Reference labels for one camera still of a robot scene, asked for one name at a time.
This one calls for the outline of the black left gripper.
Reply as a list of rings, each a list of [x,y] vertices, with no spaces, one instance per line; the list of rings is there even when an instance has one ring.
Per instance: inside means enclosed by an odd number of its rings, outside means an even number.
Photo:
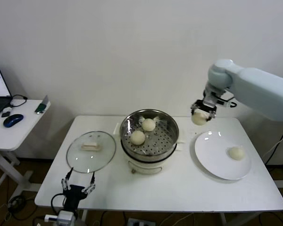
[[[77,211],[79,202],[86,198],[86,194],[90,194],[95,189],[95,172],[92,174],[92,178],[88,187],[69,185],[68,181],[72,174],[73,167],[61,180],[63,195],[66,200],[63,204],[65,211]]]

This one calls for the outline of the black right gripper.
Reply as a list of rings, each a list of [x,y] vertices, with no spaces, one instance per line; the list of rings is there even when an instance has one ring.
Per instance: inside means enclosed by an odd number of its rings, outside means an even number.
[[[208,104],[203,100],[197,100],[194,104],[191,105],[191,115],[194,115],[197,109],[208,112],[206,121],[210,121],[216,116],[216,106]]]

